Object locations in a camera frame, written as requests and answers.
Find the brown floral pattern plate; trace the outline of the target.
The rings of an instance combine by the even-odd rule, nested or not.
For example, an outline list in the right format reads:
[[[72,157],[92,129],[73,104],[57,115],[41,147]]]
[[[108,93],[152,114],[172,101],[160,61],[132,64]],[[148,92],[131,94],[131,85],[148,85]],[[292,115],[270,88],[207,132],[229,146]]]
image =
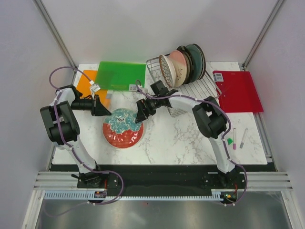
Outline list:
[[[159,56],[159,64],[166,84],[170,88],[173,88],[176,81],[176,71],[172,61],[165,55],[161,54]]]

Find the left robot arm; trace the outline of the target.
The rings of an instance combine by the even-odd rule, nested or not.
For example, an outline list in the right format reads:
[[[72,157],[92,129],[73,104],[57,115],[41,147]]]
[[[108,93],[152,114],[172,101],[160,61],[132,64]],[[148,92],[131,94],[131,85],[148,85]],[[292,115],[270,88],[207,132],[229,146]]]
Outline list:
[[[90,111],[92,116],[110,116],[111,112],[101,103],[99,96],[91,99],[81,96],[82,93],[72,84],[58,88],[53,102],[41,108],[40,114],[49,139],[57,148],[70,153],[79,168],[80,177],[91,172],[88,182],[93,187],[101,187],[105,177],[80,139],[80,126],[73,111]]]

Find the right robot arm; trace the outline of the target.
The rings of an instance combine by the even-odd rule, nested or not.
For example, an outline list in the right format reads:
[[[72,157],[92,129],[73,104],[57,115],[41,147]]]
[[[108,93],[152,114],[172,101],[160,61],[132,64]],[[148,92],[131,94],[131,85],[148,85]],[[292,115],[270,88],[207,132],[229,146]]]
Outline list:
[[[235,183],[237,176],[235,164],[230,159],[227,142],[224,140],[224,136],[231,129],[231,122],[214,97],[195,99],[178,90],[169,90],[160,80],[151,84],[154,95],[145,93],[139,80],[136,81],[136,88],[137,92],[145,96],[136,103],[138,109],[136,123],[155,115],[156,110],[162,106],[182,109],[193,114],[200,133],[208,138],[215,154],[217,169],[220,173],[219,184],[228,188]]]

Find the red blue flower plate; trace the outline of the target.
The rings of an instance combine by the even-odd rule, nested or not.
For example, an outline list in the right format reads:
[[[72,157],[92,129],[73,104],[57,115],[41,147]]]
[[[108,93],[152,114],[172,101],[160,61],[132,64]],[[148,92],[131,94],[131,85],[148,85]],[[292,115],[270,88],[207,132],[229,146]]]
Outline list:
[[[144,133],[143,123],[136,123],[136,112],[128,108],[113,110],[102,124],[105,140],[113,147],[125,149],[137,144]]]

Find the dark red rimmed beige plate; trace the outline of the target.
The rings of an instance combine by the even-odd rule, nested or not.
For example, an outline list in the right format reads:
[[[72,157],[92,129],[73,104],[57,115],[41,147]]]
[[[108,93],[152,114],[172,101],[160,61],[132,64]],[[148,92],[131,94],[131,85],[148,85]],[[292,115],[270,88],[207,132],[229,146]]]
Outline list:
[[[187,67],[187,74],[186,74],[186,78],[184,80],[183,84],[187,84],[188,80],[189,80],[189,76],[190,76],[190,70],[191,70],[191,62],[190,62],[190,58],[187,52],[183,52],[183,55],[185,57],[186,60],[186,67]]]

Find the pink beige leaf plate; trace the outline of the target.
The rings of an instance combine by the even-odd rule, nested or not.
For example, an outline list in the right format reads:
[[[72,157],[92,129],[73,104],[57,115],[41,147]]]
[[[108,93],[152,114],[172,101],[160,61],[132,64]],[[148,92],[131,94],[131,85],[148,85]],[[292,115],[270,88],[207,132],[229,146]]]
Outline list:
[[[175,50],[170,53],[169,59],[173,63],[176,72],[174,86],[179,87],[184,84],[187,76],[186,58],[182,52]]]

